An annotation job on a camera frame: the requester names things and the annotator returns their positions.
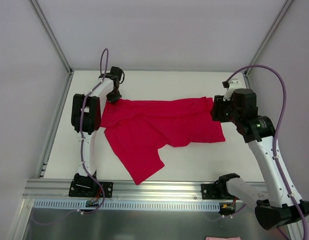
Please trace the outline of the red t-shirt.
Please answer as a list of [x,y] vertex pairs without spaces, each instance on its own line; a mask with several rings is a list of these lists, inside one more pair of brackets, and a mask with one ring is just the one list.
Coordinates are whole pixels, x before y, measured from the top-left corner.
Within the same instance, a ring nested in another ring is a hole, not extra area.
[[221,123],[213,121],[211,97],[128,100],[106,103],[100,126],[114,154],[136,185],[165,164],[159,149],[166,145],[225,142]]

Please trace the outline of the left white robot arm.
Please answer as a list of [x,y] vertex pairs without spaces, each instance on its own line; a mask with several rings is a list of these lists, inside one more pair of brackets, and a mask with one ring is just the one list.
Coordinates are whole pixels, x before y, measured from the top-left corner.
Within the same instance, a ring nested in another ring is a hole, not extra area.
[[92,179],[97,178],[97,160],[95,157],[95,140],[101,127],[101,118],[106,103],[115,103],[122,96],[119,92],[121,79],[106,74],[87,93],[76,93],[72,99],[71,125],[77,132],[79,142],[79,164],[77,173],[87,177],[80,184],[80,191],[87,197],[96,194],[98,185]]

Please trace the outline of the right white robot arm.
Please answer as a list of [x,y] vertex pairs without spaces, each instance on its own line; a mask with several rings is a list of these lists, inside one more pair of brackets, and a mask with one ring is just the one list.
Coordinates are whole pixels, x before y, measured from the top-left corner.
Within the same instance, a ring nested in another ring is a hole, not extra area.
[[267,192],[252,187],[236,173],[222,175],[216,182],[220,198],[237,197],[254,210],[259,225],[270,230],[303,221],[309,215],[309,201],[296,190],[284,162],[272,121],[258,114],[257,96],[246,89],[233,93],[229,100],[216,95],[210,112],[213,121],[236,126],[255,156]]

